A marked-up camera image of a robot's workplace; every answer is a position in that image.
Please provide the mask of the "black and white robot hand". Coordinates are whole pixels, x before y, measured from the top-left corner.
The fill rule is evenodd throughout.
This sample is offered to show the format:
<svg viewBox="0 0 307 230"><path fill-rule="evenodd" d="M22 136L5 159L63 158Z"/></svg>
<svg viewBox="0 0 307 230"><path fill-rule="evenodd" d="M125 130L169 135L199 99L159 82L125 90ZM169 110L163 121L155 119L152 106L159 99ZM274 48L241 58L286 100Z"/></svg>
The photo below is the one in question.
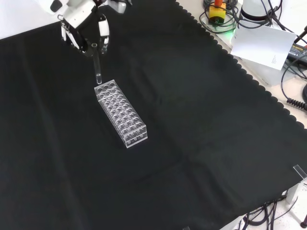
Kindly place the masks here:
<svg viewBox="0 0 307 230"><path fill-rule="evenodd" d="M91 56L92 46L81 35L80 29L90 16L98 13L99 7L108 5L107 0L38 0L37 3L60 21L61 37L66 44Z"/></svg>

